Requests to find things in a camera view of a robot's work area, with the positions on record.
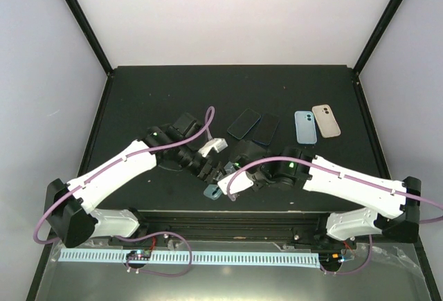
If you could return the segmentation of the teal phone with ring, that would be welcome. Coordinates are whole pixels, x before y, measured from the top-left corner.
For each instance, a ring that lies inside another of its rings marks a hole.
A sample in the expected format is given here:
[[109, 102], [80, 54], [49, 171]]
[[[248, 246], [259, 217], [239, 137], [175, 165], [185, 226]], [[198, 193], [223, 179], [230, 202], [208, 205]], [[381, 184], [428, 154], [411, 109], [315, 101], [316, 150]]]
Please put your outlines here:
[[217, 182], [219, 180], [223, 179], [226, 175], [232, 174], [235, 171], [235, 167], [231, 162], [228, 162], [224, 166], [224, 170], [225, 170], [225, 174], [219, 173], [215, 178], [215, 183], [210, 184], [205, 188], [205, 190], [203, 192], [203, 195], [205, 197], [212, 199], [212, 200], [217, 200], [223, 194], [222, 190], [217, 185]]

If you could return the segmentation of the teal phone from blue case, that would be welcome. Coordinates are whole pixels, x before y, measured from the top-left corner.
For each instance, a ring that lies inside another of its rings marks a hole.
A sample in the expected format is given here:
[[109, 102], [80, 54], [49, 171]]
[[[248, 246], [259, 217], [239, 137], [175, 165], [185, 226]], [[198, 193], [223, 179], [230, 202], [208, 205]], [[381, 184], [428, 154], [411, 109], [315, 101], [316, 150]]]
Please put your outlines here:
[[228, 127], [227, 133], [232, 137], [241, 140], [258, 123], [260, 118], [260, 113], [249, 108], [245, 109]]

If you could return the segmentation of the dark blue phone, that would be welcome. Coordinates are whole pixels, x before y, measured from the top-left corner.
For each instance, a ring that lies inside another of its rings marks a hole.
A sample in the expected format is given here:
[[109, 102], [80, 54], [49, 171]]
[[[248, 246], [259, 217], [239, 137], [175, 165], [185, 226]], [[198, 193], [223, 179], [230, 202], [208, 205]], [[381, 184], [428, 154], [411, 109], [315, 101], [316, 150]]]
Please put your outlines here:
[[253, 134], [253, 142], [260, 145], [270, 145], [279, 123], [278, 116], [271, 113], [263, 114]]

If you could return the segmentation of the light blue phone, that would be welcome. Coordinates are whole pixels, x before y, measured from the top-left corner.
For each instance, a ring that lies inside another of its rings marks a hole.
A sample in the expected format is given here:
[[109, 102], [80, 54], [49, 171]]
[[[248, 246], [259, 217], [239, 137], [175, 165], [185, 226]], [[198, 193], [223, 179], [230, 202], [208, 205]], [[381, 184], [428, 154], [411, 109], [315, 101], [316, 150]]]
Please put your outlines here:
[[296, 111], [294, 113], [296, 139], [302, 145], [317, 143], [316, 124], [314, 115], [310, 111]]

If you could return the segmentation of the beige phone case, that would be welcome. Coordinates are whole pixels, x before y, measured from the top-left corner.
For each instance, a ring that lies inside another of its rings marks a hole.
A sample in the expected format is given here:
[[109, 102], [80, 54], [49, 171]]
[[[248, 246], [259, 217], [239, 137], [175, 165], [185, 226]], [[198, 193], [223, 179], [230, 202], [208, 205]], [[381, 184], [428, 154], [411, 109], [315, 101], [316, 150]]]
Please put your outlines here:
[[316, 105], [311, 108], [316, 123], [323, 138], [333, 138], [341, 135], [341, 129], [328, 104]]

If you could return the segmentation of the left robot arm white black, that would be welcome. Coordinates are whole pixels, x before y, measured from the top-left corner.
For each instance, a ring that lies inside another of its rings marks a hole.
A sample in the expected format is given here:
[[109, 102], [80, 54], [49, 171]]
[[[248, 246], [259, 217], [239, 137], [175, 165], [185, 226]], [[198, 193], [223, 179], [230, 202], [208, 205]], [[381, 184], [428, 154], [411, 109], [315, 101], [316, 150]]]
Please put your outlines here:
[[133, 140], [96, 169], [66, 183], [55, 179], [47, 187], [41, 220], [50, 224], [67, 248], [107, 236], [143, 244], [149, 229], [135, 209], [101, 210], [99, 204], [130, 180], [166, 161], [208, 185], [215, 184], [226, 172], [210, 154], [226, 149], [227, 143], [210, 135], [214, 115], [214, 107], [207, 109], [204, 122], [184, 113], [172, 124], [150, 127], [146, 136]]

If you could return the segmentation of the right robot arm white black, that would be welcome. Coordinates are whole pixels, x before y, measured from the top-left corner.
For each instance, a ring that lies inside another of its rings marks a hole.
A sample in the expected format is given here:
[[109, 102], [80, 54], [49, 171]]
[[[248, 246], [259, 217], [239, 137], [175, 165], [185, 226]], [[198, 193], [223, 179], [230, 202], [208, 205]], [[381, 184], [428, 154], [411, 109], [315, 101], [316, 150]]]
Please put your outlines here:
[[299, 185], [302, 190], [327, 194], [358, 204], [357, 210], [331, 212], [314, 231], [323, 248], [337, 241], [364, 235], [383, 235], [400, 243], [415, 243], [419, 236], [422, 182], [412, 176], [402, 181], [381, 179], [334, 164], [319, 155], [305, 155], [286, 147], [279, 156], [241, 141], [230, 157], [235, 170], [217, 185], [231, 200], [254, 186], [279, 190]]

